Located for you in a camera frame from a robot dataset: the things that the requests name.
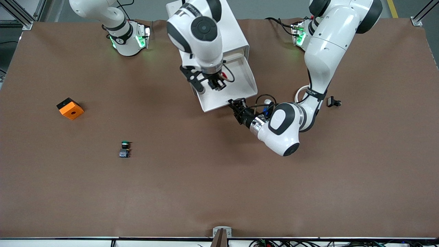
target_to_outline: gray floor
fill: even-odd
[[[119,0],[121,4],[130,3],[131,0]],[[131,6],[125,6],[125,10],[128,12],[131,19],[142,20],[159,20],[167,19],[165,5],[173,0],[156,0],[145,1],[136,0]],[[382,18],[391,18],[391,13],[387,0],[381,0],[383,3]],[[396,9],[401,17],[414,15],[410,11],[421,10],[423,5],[428,0],[394,0]],[[228,0],[228,3],[235,14],[237,19],[263,19],[266,17],[276,18],[294,18],[310,16],[308,10],[308,0]],[[431,29],[427,32],[430,46],[439,57],[439,45],[437,44],[437,36],[439,31],[434,30],[434,24],[438,23],[434,21],[439,18],[439,7],[429,14],[425,19],[426,29]],[[47,22],[92,22],[93,20],[85,20],[77,16],[70,8],[68,0],[53,0],[52,4],[47,9],[47,14],[43,18]],[[20,29],[0,29],[0,42],[18,40],[20,36]],[[15,43],[0,45],[0,69],[7,70],[9,63],[12,59],[12,55],[15,51]]]
[[[395,9],[400,18],[415,16],[430,0],[394,0]],[[439,61],[439,5],[436,5],[423,19],[422,27],[433,56]]]

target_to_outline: orange cube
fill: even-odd
[[[75,119],[84,113],[84,110],[71,98],[65,99],[56,106],[61,114],[68,119]]]

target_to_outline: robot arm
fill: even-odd
[[[170,40],[186,53],[180,70],[199,93],[204,93],[204,80],[218,91],[230,81],[222,73],[223,42],[217,26],[221,12],[219,0],[190,0],[167,21]]]
[[[311,0],[313,20],[301,33],[309,86],[298,103],[281,103],[274,111],[254,115],[253,110],[231,101],[230,107],[241,124],[246,124],[259,140],[281,156],[299,147],[299,132],[308,131],[326,96],[326,91],[355,33],[365,33],[379,19],[380,0]]]
[[[148,43],[149,27],[129,21],[122,11],[110,7],[116,0],[69,0],[72,10],[82,18],[102,23],[110,34],[113,47],[124,56],[133,56]]]

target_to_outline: small black connector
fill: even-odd
[[[335,100],[333,96],[328,98],[327,102],[328,107],[332,107],[333,105],[339,107],[342,105],[342,102],[340,100]]]
[[[122,148],[119,150],[119,158],[128,158],[130,156],[130,142],[123,141]]]

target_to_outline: table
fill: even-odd
[[[239,20],[259,93],[292,101],[303,52]],[[0,236],[435,237],[439,73],[425,32],[381,19],[357,35],[314,127],[280,157],[227,107],[203,113],[166,22],[117,54],[99,23],[36,22],[0,92]],[[56,105],[85,109],[74,121]],[[118,158],[120,142],[132,157]]]

